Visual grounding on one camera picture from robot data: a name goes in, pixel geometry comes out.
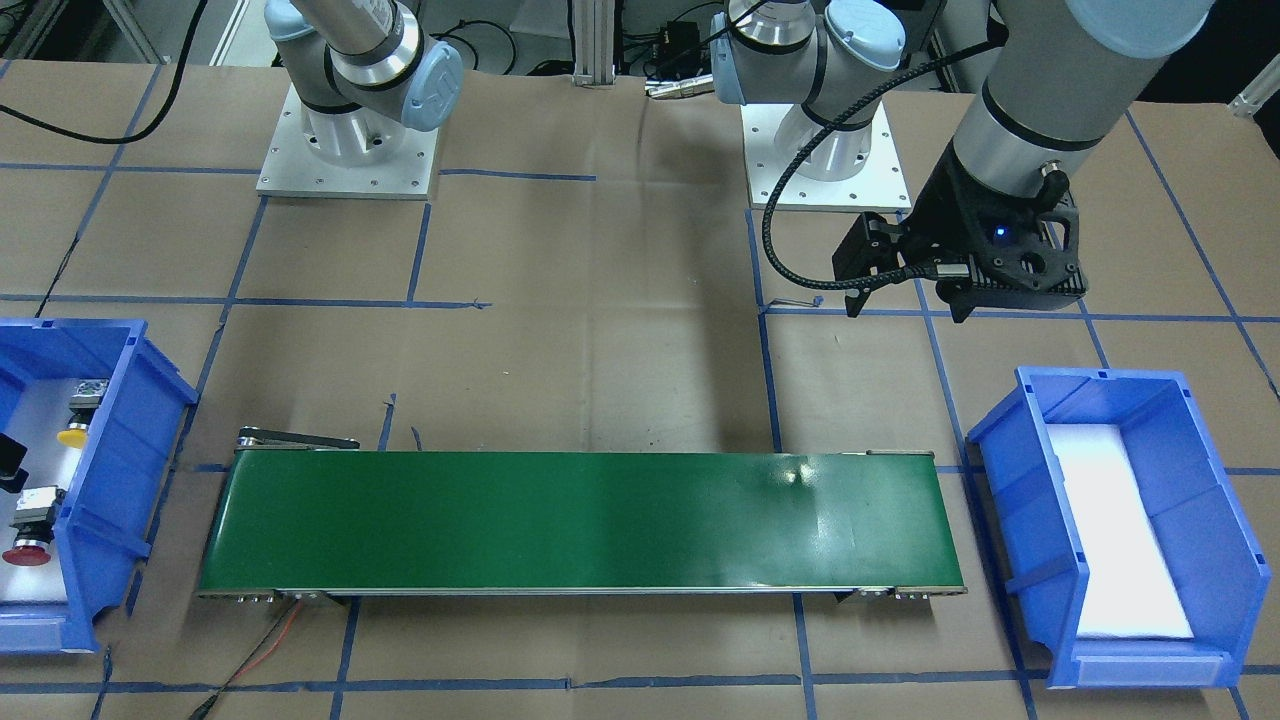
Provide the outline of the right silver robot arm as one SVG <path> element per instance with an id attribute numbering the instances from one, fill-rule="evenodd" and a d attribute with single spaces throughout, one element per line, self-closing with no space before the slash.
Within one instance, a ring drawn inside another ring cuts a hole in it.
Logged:
<path id="1" fill-rule="evenodd" d="M 180 368 L 216 346 L 250 351 L 244 322 L 308 320 L 415 304 L 431 208 L 424 201 L 261 199 L 274 95 L 300 77 L 302 117 L 337 109 L 401 128 L 435 96 L 451 47 L 410 10 L 379 1 L 271 3 L 311 24 L 285 41 L 283 70 L 18 61 L 3 101 L 79 138 L 3 118 L 3 315 L 142 318 Z"/>

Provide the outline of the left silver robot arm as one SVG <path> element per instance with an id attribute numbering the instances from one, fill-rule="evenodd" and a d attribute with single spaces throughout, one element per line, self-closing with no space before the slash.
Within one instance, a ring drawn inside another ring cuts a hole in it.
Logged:
<path id="1" fill-rule="evenodd" d="M 728 1 L 710 26 L 717 97 L 790 106 L 780 177 L 765 188 L 760 242 L 787 282 L 842 292 L 850 316 L 888 284 L 931 281 L 957 323 L 979 309 L 1052 311 L 1080 300 L 1071 178 L 1166 60 L 1210 17 L 1210 1 L 998 1 L 983 41 L 909 67 L 906 8 L 882 1 Z M 835 137 L 865 149 L 881 99 L 916 77 L 996 53 L 913 210 L 864 211 L 832 256 L 832 278 L 780 259 L 773 215 L 799 174 L 852 174 Z"/>

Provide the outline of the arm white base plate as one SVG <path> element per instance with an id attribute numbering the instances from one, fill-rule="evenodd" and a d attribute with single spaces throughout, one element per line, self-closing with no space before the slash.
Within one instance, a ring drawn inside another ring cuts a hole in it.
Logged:
<path id="1" fill-rule="evenodd" d="M 367 108 L 319 113 L 289 87 L 256 190 L 270 197 L 426 201 L 439 135 L 407 129 Z"/>
<path id="2" fill-rule="evenodd" d="M 780 174 L 818 126 L 799 105 L 741 108 L 750 206 L 762 210 Z M 780 196 L 780 210 L 906 211 L 913 206 L 890 119 L 876 106 L 870 124 L 837 129 L 803 161 Z"/>

